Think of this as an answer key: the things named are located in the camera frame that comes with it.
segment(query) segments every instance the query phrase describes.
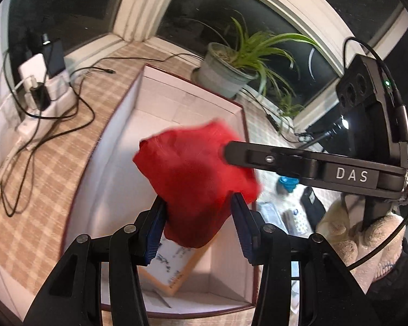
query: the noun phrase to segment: hand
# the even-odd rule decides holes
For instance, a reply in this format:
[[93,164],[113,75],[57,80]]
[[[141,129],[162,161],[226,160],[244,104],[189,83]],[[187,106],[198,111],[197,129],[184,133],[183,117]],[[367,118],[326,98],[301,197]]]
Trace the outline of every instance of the hand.
[[[362,197],[347,195],[344,203],[337,200],[331,205],[316,231],[327,239],[343,262],[349,266],[381,244],[403,218],[389,213],[365,231],[361,231],[361,223],[350,227],[347,202],[353,205],[351,209],[357,209],[354,207],[357,205],[364,208]],[[351,271],[364,293],[367,293],[372,282],[381,279],[393,269],[402,252],[404,234],[405,228],[382,251]]]

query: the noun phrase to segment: metal screw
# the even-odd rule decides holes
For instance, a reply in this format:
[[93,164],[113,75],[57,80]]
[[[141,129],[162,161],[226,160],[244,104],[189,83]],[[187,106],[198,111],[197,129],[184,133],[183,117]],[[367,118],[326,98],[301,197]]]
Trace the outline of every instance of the metal screw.
[[266,158],[264,158],[264,160],[266,161],[266,163],[271,164],[274,162],[275,158],[271,155],[267,155]]
[[88,236],[86,234],[80,234],[79,236],[77,236],[76,241],[79,244],[83,244],[88,241]]
[[322,243],[322,241],[325,240],[325,238],[322,235],[318,234],[318,233],[312,234],[311,238],[313,239],[313,241],[315,243]]
[[124,227],[124,232],[126,232],[127,234],[133,233],[135,231],[136,231],[136,226],[134,226],[133,224],[129,224]]
[[266,233],[273,233],[275,230],[277,230],[277,227],[271,223],[266,223],[263,225],[263,230]]

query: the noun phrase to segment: black cable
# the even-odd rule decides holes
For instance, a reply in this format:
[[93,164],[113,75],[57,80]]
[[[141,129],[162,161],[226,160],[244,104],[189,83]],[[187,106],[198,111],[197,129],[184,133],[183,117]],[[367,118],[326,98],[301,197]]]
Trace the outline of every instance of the black cable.
[[[168,61],[168,60],[170,60],[170,59],[172,59],[172,58],[174,58],[174,57],[181,56],[181,55],[191,56],[191,57],[197,58],[197,59],[199,59],[199,60],[204,60],[201,56],[194,55],[194,54],[190,54],[190,53],[188,53],[188,52],[180,52],[180,53],[178,53],[178,54],[172,54],[172,55],[168,56],[168,57],[165,58],[165,59],[142,58],[142,57],[139,57],[139,56],[131,56],[131,57],[125,57],[125,56],[124,56],[124,57],[122,57],[122,56],[107,56],[107,57],[105,57],[105,58],[101,58],[101,59],[97,60],[96,62],[94,62],[94,63],[93,63],[91,66],[89,66],[88,68],[93,68],[96,64],[98,64],[99,62],[101,62],[101,61],[103,61],[103,60],[142,60],[142,61],[149,61],[149,62],[166,62],[166,61]],[[74,74],[74,73],[76,73],[77,71],[79,71],[79,70],[81,70],[81,69],[85,69],[85,68],[79,68],[79,69],[77,69],[77,70],[74,70],[74,71],[71,73],[71,75]]]
[[321,135],[322,133],[327,132],[327,130],[323,130],[323,131],[308,131],[308,132],[304,132],[304,133],[294,133],[295,136],[297,137],[307,137],[310,136],[312,137],[313,135]]
[[116,71],[112,70],[111,68],[102,68],[102,67],[96,67],[96,66],[80,67],[77,70],[74,70],[72,73],[70,73],[70,79],[76,72],[79,72],[79,71],[82,71],[82,70],[89,70],[89,69],[103,71],[105,73],[110,73],[110,74],[116,73]]
[[44,120],[64,120],[64,119],[68,119],[68,118],[73,118],[74,116],[77,115],[78,102],[77,102],[77,104],[76,104],[77,110],[75,111],[74,114],[71,114],[71,115],[63,115],[63,116],[42,116],[42,115],[34,115],[34,114],[31,114],[31,113],[27,112],[27,111],[23,108],[23,106],[21,105],[21,103],[20,103],[20,101],[18,100],[16,94],[14,94],[14,92],[13,92],[13,90],[12,90],[12,87],[11,87],[11,85],[10,85],[10,83],[9,83],[9,79],[8,79],[8,77],[7,77],[6,68],[5,68],[6,58],[8,57],[8,55],[9,55],[9,50],[7,50],[7,51],[5,52],[5,55],[4,55],[4,57],[3,57],[3,67],[2,67],[2,68],[3,68],[3,76],[4,76],[4,78],[5,78],[5,82],[6,82],[7,86],[8,86],[8,88],[9,88],[9,91],[10,91],[10,93],[11,93],[11,95],[12,95],[14,101],[15,101],[15,103],[18,105],[18,107],[20,108],[21,112],[23,112],[25,115],[27,115],[27,116],[29,116],[29,117],[31,117],[31,118],[44,119]]
[[[71,88],[72,88],[74,94],[76,95],[76,97],[78,98],[78,100],[81,101],[83,104],[85,104],[85,106],[87,106],[87,108],[89,109],[89,111],[92,113],[91,119],[90,119],[87,123],[85,123],[85,124],[83,124],[83,125],[81,125],[81,126],[72,128],[72,129],[67,130],[67,131],[63,131],[63,132],[61,132],[61,133],[57,133],[57,134],[52,135],[52,136],[50,136],[50,137],[48,137],[48,138],[44,138],[44,139],[42,139],[42,140],[40,140],[40,141],[38,142],[38,144],[33,148],[32,152],[30,153],[29,158],[27,159],[26,167],[24,168],[24,172],[23,172],[23,177],[22,177],[21,182],[20,182],[20,187],[18,188],[18,192],[17,192],[17,195],[16,195],[15,204],[12,206],[12,209],[10,210],[10,213],[9,213],[9,211],[7,210],[6,203],[5,203],[5,201],[6,201],[6,202],[9,204],[9,200],[7,199],[7,197],[5,197],[5,193],[4,193],[4,188],[3,188],[3,185],[2,185],[2,181],[0,182],[0,192],[1,192],[0,196],[1,196],[1,201],[2,201],[2,203],[3,203],[3,207],[5,208],[5,213],[6,213],[6,215],[7,215],[8,217],[10,217],[10,218],[13,217],[14,214],[15,214],[15,212],[16,212],[16,210],[17,210],[18,202],[20,201],[21,192],[22,192],[22,190],[23,190],[23,186],[24,186],[24,183],[25,183],[26,177],[27,177],[27,172],[28,172],[28,170],[29,170],[29,165],[30,165],[30,162],[31,162],[33,156],[35,155],[37,149],[40,148],[44,143],[46,143],[46,142],[48,142],[48,141],[50,141],[50,140],[52,140],[52,139],[55,139],[55,138],[60,137],[60,136],[63,136],[63,135],[67,135],[67,134],[72,133],[72,132],[75,132],[75,131],[79,131],[79,130],[81,130],[81,129],[87,127],[87,126],[89,126],[89,125],[92,124],[92,122],[94,121],[94,119],[95,119],[95,112],[94,112],[94,110],[93,110],[93,109],[91,108],[91,106],[80,96],[80,93],[81,93],[81,90],[82,90],[83,82],[84,82],[84,79],[82,79],[82,81],[81,81],[81,83],[80,83],[79,93],[77,93],[77,92],[74,90],[74,88],[73,88],[72,86],[71,86]],[[34,133],[34,135],[32,136],[32,138],[31,138],[30,141],[33,140],[33,138],[34,138],[35,135],[36,135],[36,132],[37,132],[37,130],[35,131],[35,133]]]
[[363,263],[365,263],[366,261],[371,259],[373,256],[375,256],[382,249],[384,249],[396,237],[396,235],[399,234],[399,232],[407,224],[407,222],[408,222],[408,214],[403,219],[403,221],[397,226],[397,228],[393,231],[393,233],[391,233],[381,244],[379,244],[376,248],[374,248],[366,256],[360,258],[358,261],[356,261],[353,264],[349,265],[348,270],[352,271],[353,269],[359,267],[360,265],[362,265]]
[[289,139],[287,139],[287,138],[285,138],[285,136],[283,135],[283,133],[280,133],[280,135],[282,136],[282,138],[284,138],[287,142],[289,142],[289,143],[296,143],[296,144],[299,144],[299,143],[302,143],[301,141],[290,141]]
[[361,39],[358,39],[356,37],[349,37],[343,43],[343,70],[344,70],[344,72],[346,72],[346,47],[347,47],[348,42],[350,40],[353,40],[353,41],[359,43],[360,45],[365,47],[374,56],[374,58],[376,59],[376,62],[384,70],[385,75],[387,76],[388,80],[390,81],[390,86],[392,88],[393,99],[394,99],[394,102],[395,102],[395,106],[397,107],[397,106],[403,105],[402,96],[401,96],[399,90],[396,87],[395,80],[392,77],[392,74],[391,74],[390,70],[388,69],[388,66],[380,58],[380,56],[376,53],[376,51],[369,44],[362,41]]
[[247,92],[258,104],[260,104],[261,108],[263,109],[263,111],[264,111],[264,113],[265,113],[266,115],[268,114],[268,112],[267,112],[266,109],[264,108],[263,104],[261,104],[261,103],[259,102],[259,100],[258,100],[256,97],[254,97],[254,95],[253,95],[250,91],[248,91],[248,90],[245,89],[245,88],[243,88],[242,90],[244,90],[245,92]]
[[[6,59],[6,56],[7,56],[8,54],[9,54],[9,50],[6,51],[6,54],[5,54],[5,57],[4,57],[4,61],[3,61],[3,73],[4,73],[4,74],[5,74],[5,67],[4,67],[4,66],[5,66],[5,59]],[[167,60],[169,60],[169,59],[171,59],[171,58],[173,58],[173,57],[175,57],[175,56],[179,56],[179,55],[189,55],[189,56],[194,56],[194,57],[197,57],[197,58],[198,58],[198,56],[193,55],[193,54],[179,53],[179,54],[171,55],[171,56],[167,57],[167,58],[164,59],[164,60],[150,59],[150,58],[140,58],[140,57],[124,57],[124,58],[122,58],[122,57],[106,57],[106,58],[102,58],[102,59],[98,60],[96,63],[98,63],[98,62],[100,62],[100,61],[102,61],[102,60],[107,60],[107,59],[129,59],[129,60],[136,60],[136,59],[138,59],[138,60],[145,60],[145,61],[152,61],[152,62],[165,62],[165,61],[167,61]],[[76,72],[78,72],[78,71],[81,71],[81,70],[83,70],[83,69],[96,69],[96,70],[104,71],[104,72],[110,73],[110,74],[115,73],[114,70],[109,69],[109,68],[94,67],[94,65],[95,65],[96,63],[94,63],[92,66],[89,66],[89,67],[82,67],[82,68],[79,68],[79,69],[77,69],[77,70],[74,70],[74,71],[71,73],[71,75],[73,75],[74,73],[76,73]],[[47,79],[47,73],[46,73],[46,75],[44,76],[44,83],[45,83],[45,80],[46,80],[46,79]],[[16,96],[14,95],[14,93],[13,93],[13,91],[12,91],[12,88],[11,88],[11,86],[10,86],[10,84],[9,84],[9,81],[8,81],[8,79],[7,79],[6,74],[5,74],[5,80],[6,80],[6,82],[7,82],[7,85],[8,85],[8,87],[9,87],[9,90],[10,90],[11,94],[14,96],[14,100],[16,101],[16,103],[18,104],[18,106],[20,106],[20,108],[22,109],[22,105],[21,105],[21,104],[18,102],[18,100],[16,99]],[[29,165],[30,165],[30,162],[31,162],[33,156],[35,155],[37,149],[40,148],[43,144],[45,144],[46,142],[48,142],[48,141],[50,141],[50,140],[52,140],[52,139],[55,139],[55,138],[57,138],[57,137],[70,134],[70,133],[75,132],[75,131],[79,131],[79,130],[81,130],[81,129],[87,127],[87,126],[89,126],[89,125],[92,124],[92,122],[94,121],[94,119],[95,119],[95,112],[94,112],[94,110],[93,110],[93,109],[91,108],[91,106],[81,97],[81,91],[82,91],[82,86],[83,86],[84,80],[85,80],[85,78],[83,78],[82,81],[80,82],[79,92],[78,92],[78,93],[75,91],[75,89],[73,88],[73,86],[72,86],[71,83],[70,83],[70,87],[72,88],[74,94],[75,94],[76,97],[77,97],[77,109],[76,109],[76,111],[75,111],[74,114],[72,114],[72,115],[67,115],[67,116],[60,116],[60,117],[46,117],[46,116],[40,116],[40,115],[32,115],[32,114],[28,114],[28,113],[25,112],[25,113],[26,113],[27,115],[29,115],[29,116],[32,115],[32,117],[36,117],[36,118],[38,119],[38,123],[37,123],[37,125],[36,125],[35,132],[34,132],[34,134],[32,135],[31,139],[30,139],[24,146],[22,146],[22,147],[18,150],[17,153],[20,153],[23,149],[25,149],[25,148],[33,141],[33,139],[35,138],[35,136],[36,136],[36,134],[37,134],[37,131],[38,131],[38,129],[39,129],[39,124],[40,124],[40,120],[41,120],[41,119],[46,118],[46,119],[52,120],[53,118],[55,118],[56,120],[64,120],[64,119],[66,119],[66,118],[74,117],[74,116],[78,113],[78,104],[79,104],[79,102],[82,102],[83,104],[85,104],[85,106],[87,106],[87,108],[89,109],[89,111],[92,113],[92,117],[91,117],[91,119],[90,119],[87,123],[85,123],[85,124],[83,124],[83,125],[81,125],[81,126],[72,128],[72,129],[67,130],[67,131],[63,131],[63,132],[61,132],[61,133],[57,133],[57,134],[52,135],[52,136],[50,136],[50,137],[48,137],[48,138],[44,138],[44,139],[42,139],[42,140],[40,140],[40,141],[38,142],[38,144],[33,148],[32,152],[30,153],[29,158],[27,159],[26,166],[25,166],[24,172],[23,172],[23,177],[22,177],[21,182],[20,182],[20,187],[18,188],[18,192],[17,192],[15,204],[12,206],[12,209],[10,210],[10,213],[9,213],[9,211],[7,210],[6,202],[8,203],[9,206],[11,206],[11,205],[9,204],[9,200],[7,199],[7,197],[6,197],[5,193],[4,193],[3,182],[2,182],[2,181],[0,182],[0,196],[1,196],[1,201],[2,201],[3,207],[4,207],[4,209],[5,209],[5,213],[6,213],[6,215],[7,215],[8,217],[13,217],[14,214],[16,213],[16,210],[17,210],[17,207],[18,207],[18,203],[19,203],[20,197],[21,197],[21,192],[22,192],[22,190],[23,190],[23,186],[24,186],[24,183],[25,183],[25,181],[26,181],[26,177],[27,177],[27,172],[28,172],[28,169],[29,169]]]

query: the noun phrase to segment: green leaves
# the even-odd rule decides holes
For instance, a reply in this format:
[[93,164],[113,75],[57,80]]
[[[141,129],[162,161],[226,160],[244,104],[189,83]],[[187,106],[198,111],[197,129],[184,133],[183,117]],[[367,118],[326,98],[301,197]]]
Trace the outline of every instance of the green leaves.
[[300,104],[292,104],[292,96],[288,93],[278,99],[278,108],[281,110],[281,117],[293,118],[304,108]]
[[231,18],[236,27],[238,43],[236,45],[237,49],[233,50],[233,53],[231,53],[229,57],[230,65],[239,70],[251,70],[259,73],[260,86],[258,92],[264,96],[266,95],[268,81],[272,84],[279,97],[282,98],[286,94],[295,96],[295,92],[288,82],[266,66],[266,61],[268,60],[265,56],[279,55],[286,58],[290,62],[289,67],[291,69],[296,67],[298,77],[300,78],[299,67],[293,56],[288,51],[273,47],[273,45],[288,41],[308,43],[318,49],[319,45],[313,39],[298,33],[275,35],[272,32],[258,31],[252,36],[249,36],[245,19],[240,12],[236,12],[241,15],[242,22],[245,26],[242,27],[242,24],[240,24],[236,18]]

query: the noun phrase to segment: black charger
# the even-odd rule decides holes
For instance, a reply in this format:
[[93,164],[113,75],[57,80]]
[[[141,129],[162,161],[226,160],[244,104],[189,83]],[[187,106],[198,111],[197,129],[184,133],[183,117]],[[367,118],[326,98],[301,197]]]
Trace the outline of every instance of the black charger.
[[33,101],[40,111],[46,110],[51,104],[51,98],[44,83],[39,83],[32,78],[32,86],[30,88]]

